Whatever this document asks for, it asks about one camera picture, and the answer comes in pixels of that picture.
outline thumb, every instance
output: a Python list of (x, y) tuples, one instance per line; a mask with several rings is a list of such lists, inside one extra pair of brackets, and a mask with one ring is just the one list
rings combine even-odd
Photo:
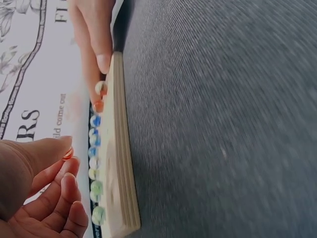
[(17, 143), (16, 149), (30, 167), (33, 177), (61, 160), (71, 147), (72, 137), (46, 138), (27, 143)]

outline fingernail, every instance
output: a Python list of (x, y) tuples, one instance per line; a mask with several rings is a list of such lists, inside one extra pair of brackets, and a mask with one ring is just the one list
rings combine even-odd
[(70, 135), (64, 135), (64, 136), (60, 136), (58, 139), (64, 141), (65, 143), (68, 143), (68, 142), (71, 143), (73, 140), (73, 137)]
[(70, 173), (70, 172), (67, 172), (67, 173), (65, 173), (65, 174), (64, 174), (64, 178), (65, 178), (65, 177), (67, 177), (67, 176), (71, 176), (71, 177), (73, 177), (73, 178), (74, 178), (74, 180), (75, 180), (75, 184), (76, 184), (76, 186), (78, 186), (78, 184), (77, 184), (77, 179), (76, 179), (75, 175), (73, 175), (73, 174), (72, 174), (72, 173)]
[(109, 71), (109, 57), (107, 55), (97, 55), (97, 63), (100, 72), (107, 74)]
[(99, 100), (99, 101), (95, 102), (93, 108), (94, 108), (94, 111), (95, 111), (96, 113), (102, 113), (103, 110), (104, 110), (104, 103), (103, 103), (103, 101), (102, 101), (102, 100)]
[(83, 203), (81, 201), (74, 201), (73, 204), (78, 204), (83, 207)]

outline blue swirl marble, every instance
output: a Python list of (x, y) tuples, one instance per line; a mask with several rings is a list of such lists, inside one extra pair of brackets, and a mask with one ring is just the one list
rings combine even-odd
[(98, 155), (98, 148), (97, 147), (90, 147), (88, 150), (89, 158), (97, 156), (97, 155)]
[(93, 115), (90, 118), (90, 125), (91, 126), (98, 127), (98, 126), (100, 126), (100, 123), (101, 123), (101, 117), (99, 115)]
[(96, 128), (91, 128), (89, 130), (89, 138), (92, 137), (93, 135), (99, 135), (99, 132)]
[(91, 146), (100, 146), (101, 145), (101, 138), (98, 135), (92, 135), (89, 139), (89, 143)]

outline floral illustration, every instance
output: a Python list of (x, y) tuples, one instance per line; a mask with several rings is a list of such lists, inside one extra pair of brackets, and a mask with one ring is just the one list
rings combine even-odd
[(0, 0), (0, 42), (10, 31), (12, 17), (15, 12), (26, 14), (28, 9), (40, 12), (41, 0)]
[(11, 46), (0, 57), (0, 93), (9, 86), (11, 81), (16, 79), (16, 74), (30, 55), (30, 53), (22, 54), (17, 64), (11, 64), (11, 60), (17, 53), (16, 48), (17, 46)]

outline finger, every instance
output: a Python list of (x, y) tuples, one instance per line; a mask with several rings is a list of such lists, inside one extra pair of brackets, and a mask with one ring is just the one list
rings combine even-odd
[(46, 138), (27, 143), (2, 141), (16, 153), (32, 178), (61, 160), (71, 147), (71, 142), (71, 136), (62, 136), (59, 139)]
[(94, 4), (83, 1), (78, 6), (88, 26), (90, 43), (103, 74), (109, 71), (112, 55), (110, 23), (113, 6), (113, 0), (96, 0)]
[(31, 191), (28, 197), (31, 197), (38, 193), (43, 187), (50, 184), (54, 178), (56, 177), (57, 173), (60, 171), (61, 167), (63, 166), (64, 161), (60, 160), (47, 168), (46, 170), (41, 171), (38, 175), (36, 175), (33, 179)]
[(26, 204), (20, 209), (20, 212), (25, 212), (20, 214), (19, 217), (25, 217), (28, 215), (38, 221), (43, 220), (45, 217), (49, 216), (55, 209), (59, 197), (61, 195), (61, 180), (66, 173), (71, 173), (77, 176), (79, 170), (79, 160), (76, 158), (71, 158), (64, 162), (62, 168), (56, 175), (54, 181), (49, 185), (49, 187), (42, 193), (36, 200)]
[(64, 238), (81, 238), (88, 227), (89, 219), (80, 201), (70, 208), (64, 230), (60, 233)]
[(66, 224), (72, 204), (80, 200), (81, 195), (75, 176), (66, 173), (61, 181), (61, 196), (59, 201), (54, 211), (42, 220), (43, 224), (51, 230), (60, 233)]
[(90, 100), (94, 104), (101, 99), (95, 92), (95, 86), (100, 81), (100, 71), (93, 48), (90, 44), (90, 36), (87, 24), (78, 7), (68, 2), (68, 12), (74, 26), (75, 40), (80, 48), (82, 71), (88, 87)]

